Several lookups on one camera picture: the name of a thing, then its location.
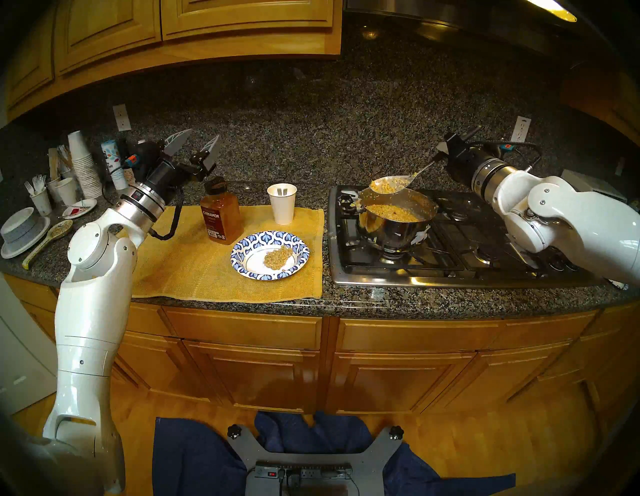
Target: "yellow placemat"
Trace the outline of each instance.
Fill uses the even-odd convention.
[[[168,207],[154,225],[160,234],[169,232],[174,209]],[[296,208],[293,222],[286,226],[275,223],[270,205],[241,206],[240,213],[244,232],[238,239],[271,229],[290,232],[309,247],[311,255],[307,263],[299,272],[275,281],[241,276],[231,266],[233,245],[209,239],[199,205],[183,207],[178,229],[170,240],[148,236],[140,245],[133,273],[133,298],[168,296],[176,300],[241,303],[320,298],[324,212]]]

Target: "granite backsplash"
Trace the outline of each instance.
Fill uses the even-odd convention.
[[[159,68],[81,88],[0,130],[4,181],[0,221],[30,205],[22,183],[47,170],[47,149],[81,129],[100,159],[100,142],[159,139],[194,128],[182,152],[223,136],[216,173],[228,180],[367,184],[426,163],[447,131],[477,124],[477,135],[509,139],[516,116],[532,118],[528,140],[544,158],[534,173],[563,168],[597,174],[634,196],[639,150],[601,121],[560,105],[562,70],[523,53],[517,60],[437,44],[378,21],[365,39],[346,15],[335,61],[223,61]],[[133,130],[117,132],[112,106],[125,103]],[[619,157],[627,162],[614,175]],[[420,186],[464,190],[431,167]]]

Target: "plate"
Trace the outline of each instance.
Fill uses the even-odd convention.
[[[69,205],[64,212],[62,212],[62,218],[63,219],[76,219],[78,217],[82,217],[84,214],[88,214],[89,212],[91,212],[91,210],[93,210],[93,208],[98,204],[98,200],[95,200],[94,198],[89,198],[87,200],[80,200],[79,202],[74,203],[73,205]],[[71,212],[74,210],[74,208],[86,208],[86,210],[78,212],[77,214],[73,214],[71,215]]]
[[[267,253],[281,246],[293,250],[293,255],[279,270],[264,265]],[[231,250],[231,266],[244,277],[260,281],[273,281],[298,272],[309,260],[311,252],[295,234],[284,231],[261,231],[238,241]]]
[[[36,234],[36,236],[30,242],[25,244],[22,248],[19,248],[18,250],[15,250],[14,252],[10,252],[6,248],[6,243],[3,244],[2,245],[2,249],[0,250],[0,255],[2,256],[2,258],[4,258],[4,259],[12,259],[14,257],[17,257],[21,253],[26,252],[34,244],[36,244],[40,240],[40,238],[47,233],[47,229],[49,229],[49,225],[51,225],[51,219],[50,218],[43,217],[43,219],[44,219],[44,224],[43,224],[42,230],[38,234]]]

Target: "metal spoon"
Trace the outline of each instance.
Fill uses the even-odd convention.
[[[380,177],[371,181],[369,187],[375,193],[380,193],[382,195],[391,195],[393,193],[397,193],[398,191],[402,191],[404,188],[409,186],[416,177],[418,177],[418,174],[422,173],[424,170],[427,170],[436,162],[439,162],[443,158],[446,158],[446,156],[447,155],[443,152],[438,152],[431,158],[431,160],[429,160],[429,163],[421,168],[418,172],[414,172],[411,175],[388,175],[385,177]],[[385,191],[385,186],[388,186],[392,191]]]

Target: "gas stove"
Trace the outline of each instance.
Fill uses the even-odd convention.
[[[339,285],[407,287],[563,287],[604,280],[553,247],[528,253],[511,242],[504,223],[473,193],[419,189],[438,214],[427,236],[406,253],[383,253],[357,230],[358,186],[329,194],[329,259]]]

